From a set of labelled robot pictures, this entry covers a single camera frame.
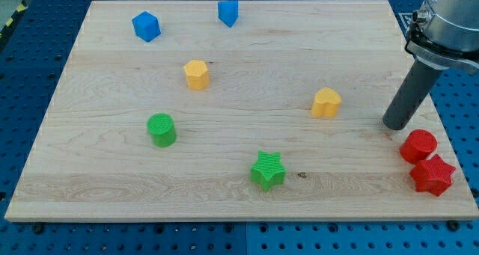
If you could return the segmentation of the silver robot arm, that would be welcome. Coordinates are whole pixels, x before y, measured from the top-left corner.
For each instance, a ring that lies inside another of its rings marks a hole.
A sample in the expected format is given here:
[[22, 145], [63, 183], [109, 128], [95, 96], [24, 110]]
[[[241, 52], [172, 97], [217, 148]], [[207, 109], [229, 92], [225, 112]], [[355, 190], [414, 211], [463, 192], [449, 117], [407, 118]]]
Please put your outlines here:
[[415, 62], [382, 122], [404, 129], [444, 70], [478, 72], [478, 0], [424, 0], [412, 13], [405, 50]]

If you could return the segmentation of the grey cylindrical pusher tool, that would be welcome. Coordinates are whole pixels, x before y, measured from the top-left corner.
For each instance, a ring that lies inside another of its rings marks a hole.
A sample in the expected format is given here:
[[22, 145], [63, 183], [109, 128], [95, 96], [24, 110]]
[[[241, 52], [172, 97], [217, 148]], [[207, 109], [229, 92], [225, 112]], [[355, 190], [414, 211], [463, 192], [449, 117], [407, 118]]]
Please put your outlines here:
[[434, 86], [443, 69], [435, 69], [415, 60], [393, 100], [386, 109], [382, 122], [392, 130], [406, 127], [418, 107]]

